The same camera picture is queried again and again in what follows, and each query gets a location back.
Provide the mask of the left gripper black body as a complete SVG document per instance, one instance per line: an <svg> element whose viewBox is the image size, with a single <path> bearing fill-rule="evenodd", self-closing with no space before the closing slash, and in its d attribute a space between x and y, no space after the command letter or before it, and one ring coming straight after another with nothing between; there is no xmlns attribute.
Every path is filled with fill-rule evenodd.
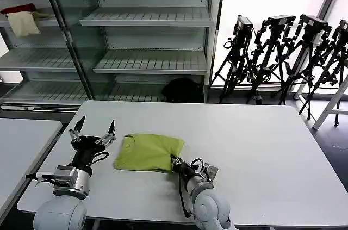
<svg viewBox="0 0 348 230"><path fill-rule="evenodd" d="M92 174L91 164L96 154L105 150L104 145L97 144L100 137L80 135L80 141L71 142L73 149L76 151L71 166L82 170L87 174Z"/></svg>

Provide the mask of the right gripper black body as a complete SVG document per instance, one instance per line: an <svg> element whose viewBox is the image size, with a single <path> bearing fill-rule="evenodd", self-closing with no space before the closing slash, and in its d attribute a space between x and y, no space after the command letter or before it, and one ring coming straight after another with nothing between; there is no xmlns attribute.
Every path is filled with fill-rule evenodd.
<svg viewBox="0 0 348 230"><path fill-rule="evenodd" d="M185 161L178 161L173 165L173 171L179 174L184 184L187 184L195 176L200 176L188 163Z"/></svg>

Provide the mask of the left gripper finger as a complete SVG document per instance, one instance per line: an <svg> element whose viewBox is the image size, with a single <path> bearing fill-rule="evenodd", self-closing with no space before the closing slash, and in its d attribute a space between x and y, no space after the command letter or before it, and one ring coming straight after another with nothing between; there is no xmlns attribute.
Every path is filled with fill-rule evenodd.
<svg viewBox="0 0 348 230"><path fill-rule="evenodd" d="M112 120L107 134L95 141L95 144L101 146L109 146L116 140L115 120Z"/></svg>
<svg viewBox="0 0 348 230"><path fill-rule="evenodd" d="M75 125L74 129L69 130L69 134L71 137L71 142L80 142L80 131L83 127L86 116L83 116Z"/></svg>

